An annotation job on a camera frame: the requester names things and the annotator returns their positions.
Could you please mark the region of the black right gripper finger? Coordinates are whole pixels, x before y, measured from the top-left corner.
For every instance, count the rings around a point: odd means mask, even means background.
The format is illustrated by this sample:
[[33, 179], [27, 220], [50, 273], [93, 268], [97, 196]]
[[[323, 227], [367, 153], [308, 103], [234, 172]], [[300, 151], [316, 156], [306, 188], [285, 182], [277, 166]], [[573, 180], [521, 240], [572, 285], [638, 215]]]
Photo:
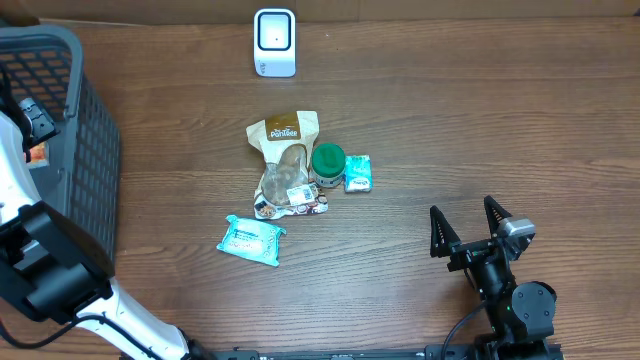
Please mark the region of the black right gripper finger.
[[430, 256], [432, 258], [450, 256], [453, 249], [461, 244], [460, 238], [437, 206], [430, 208], [430, 222]]
[[497, 233], [500, 222], [512, 216], [510, 212], [505, 210], [492, 196], [487, 195], [484, 198], [484, 208], [489, 225], [491, 235]]

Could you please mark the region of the small teal tissue pack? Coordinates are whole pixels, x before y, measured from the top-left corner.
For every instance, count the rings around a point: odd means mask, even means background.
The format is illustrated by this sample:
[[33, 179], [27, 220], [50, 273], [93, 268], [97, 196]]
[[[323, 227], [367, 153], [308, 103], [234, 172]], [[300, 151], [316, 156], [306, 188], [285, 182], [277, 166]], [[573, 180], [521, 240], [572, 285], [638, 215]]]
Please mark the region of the small teal tissue pack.
[[347, 193], [370, 192], [373, 189], [371, 160], [368, 155], [347, 156], [344, 175]]

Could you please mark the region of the green lid jar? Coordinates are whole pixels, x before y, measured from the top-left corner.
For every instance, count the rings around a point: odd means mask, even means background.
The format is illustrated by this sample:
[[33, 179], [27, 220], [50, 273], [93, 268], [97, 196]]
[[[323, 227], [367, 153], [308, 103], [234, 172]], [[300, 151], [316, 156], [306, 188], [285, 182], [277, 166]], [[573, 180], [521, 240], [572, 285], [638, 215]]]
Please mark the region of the green lid jar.
[[343, 179], [345, 167], [345, 152], [337, 144], [323, 143], [314, 149], [311, 169], [318, 185], [325, 188], [338, 186]]

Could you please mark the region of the brown mushroom snack bag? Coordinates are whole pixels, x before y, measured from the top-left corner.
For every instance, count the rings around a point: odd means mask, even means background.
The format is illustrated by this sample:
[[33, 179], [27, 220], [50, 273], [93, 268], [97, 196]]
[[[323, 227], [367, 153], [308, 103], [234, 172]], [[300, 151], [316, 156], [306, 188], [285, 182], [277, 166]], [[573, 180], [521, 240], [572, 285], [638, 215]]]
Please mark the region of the brown mushroom snack bag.
[[315, 111], [273, 115], [246, 128], [249, 144], [262, 154], [265, 163], [254, 193], [257, 219], [277, 220], [328, 211], [324, 192], [310, 177], [318, 134]]

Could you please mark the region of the teal wet wipes pack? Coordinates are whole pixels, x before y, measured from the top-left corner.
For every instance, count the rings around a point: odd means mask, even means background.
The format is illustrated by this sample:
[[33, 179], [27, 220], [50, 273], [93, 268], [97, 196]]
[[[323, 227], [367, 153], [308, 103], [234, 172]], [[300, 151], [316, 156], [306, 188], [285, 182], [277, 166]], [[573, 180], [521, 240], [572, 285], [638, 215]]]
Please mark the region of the teal wet wipes pack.
[[228, 215], [229, 227], [216, 248], [246, 260], [278, 267], [279, 240], [284, 228], [254, 219]]

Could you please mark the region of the orange tissue pack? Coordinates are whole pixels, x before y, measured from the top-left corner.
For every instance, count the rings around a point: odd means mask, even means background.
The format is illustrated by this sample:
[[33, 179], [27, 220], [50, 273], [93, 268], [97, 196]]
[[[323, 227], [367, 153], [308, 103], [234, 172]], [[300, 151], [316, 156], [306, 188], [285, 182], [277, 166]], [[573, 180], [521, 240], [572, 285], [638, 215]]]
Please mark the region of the orange tissue pack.
[[29, 169], [48, 167], [50, 165], [48, 143], [43, 142], [31, 148], [30, 156], [31, 160], [27, 163]]

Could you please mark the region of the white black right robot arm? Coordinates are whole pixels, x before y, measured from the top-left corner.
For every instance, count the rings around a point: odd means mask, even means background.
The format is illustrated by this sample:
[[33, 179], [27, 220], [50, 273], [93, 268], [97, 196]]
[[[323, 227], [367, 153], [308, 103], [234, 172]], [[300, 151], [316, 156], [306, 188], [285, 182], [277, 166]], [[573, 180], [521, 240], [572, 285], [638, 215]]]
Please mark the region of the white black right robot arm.
[[[464, 243], [443, 212], [430, 208], [430, 256], [447, 258], [450, 272], [462, 271], [480, 303], [454, 325], [441, 346], [426, 353], [435, 359], [561, 359], [561, 347], [547, 341], [554, 334], [555, 290], [540, 281], [519, 284], [511, 270], [531, 245], [536, 226], [491, 196], [484, 198], [484, 209], [489, 237]], [[471, 344], [453, 347], [459, 329], [482, 311], [491, 331]]]

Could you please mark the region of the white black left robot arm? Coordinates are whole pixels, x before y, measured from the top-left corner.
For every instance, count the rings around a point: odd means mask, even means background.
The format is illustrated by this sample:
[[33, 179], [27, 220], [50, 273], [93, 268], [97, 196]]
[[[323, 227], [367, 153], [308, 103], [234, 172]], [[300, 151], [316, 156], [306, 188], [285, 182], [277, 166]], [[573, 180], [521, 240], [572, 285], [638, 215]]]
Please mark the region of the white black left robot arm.
[[76, 326], [133, 359], [207, 359], [179, 328], [133, 299], [102, 246], [46, 204], [27, 167], [33, 125], [11, 97], [1, 102], [1, 296], [27, 318]]

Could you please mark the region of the white barcode scanner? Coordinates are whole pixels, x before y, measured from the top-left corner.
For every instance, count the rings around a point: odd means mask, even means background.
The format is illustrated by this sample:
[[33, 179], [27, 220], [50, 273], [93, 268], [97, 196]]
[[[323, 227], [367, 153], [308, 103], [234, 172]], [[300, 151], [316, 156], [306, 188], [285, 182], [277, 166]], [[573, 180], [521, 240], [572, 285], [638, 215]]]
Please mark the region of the white barcode scanner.
[[296, 17], [286, 8], [263, 8], [254, 15], [254, 65], [261, 77], [296, 74]]

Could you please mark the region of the black mesh basket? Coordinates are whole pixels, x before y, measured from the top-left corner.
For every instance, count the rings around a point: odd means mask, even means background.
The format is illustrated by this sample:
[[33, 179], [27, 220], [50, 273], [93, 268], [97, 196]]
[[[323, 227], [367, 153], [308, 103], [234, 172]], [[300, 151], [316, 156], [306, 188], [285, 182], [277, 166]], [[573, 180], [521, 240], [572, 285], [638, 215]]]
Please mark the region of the black mesh basket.
[[61, 26], [1, 29], [1, 65], [18, 101], [55, 121], [48, 164], [31, 170], [42, 199], [115, 256], [120, 132], [84, 73], [76, 35]]

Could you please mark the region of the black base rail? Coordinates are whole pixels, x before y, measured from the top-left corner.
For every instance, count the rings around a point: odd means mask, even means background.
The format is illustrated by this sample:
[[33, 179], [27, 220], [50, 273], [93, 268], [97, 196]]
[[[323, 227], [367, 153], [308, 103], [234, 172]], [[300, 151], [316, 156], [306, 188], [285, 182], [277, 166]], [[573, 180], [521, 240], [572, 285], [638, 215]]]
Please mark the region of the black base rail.
[[214, 351], [215, 360], [486, 360], [486, 359], [549, 359], [564, 360], [559, 345], [514, 345], [500, 352], [482, 352], [472, 344], [449, 345], [442, 357], [441, 345], [423, 349], [335, 350], [259, 353], [256, 350]]

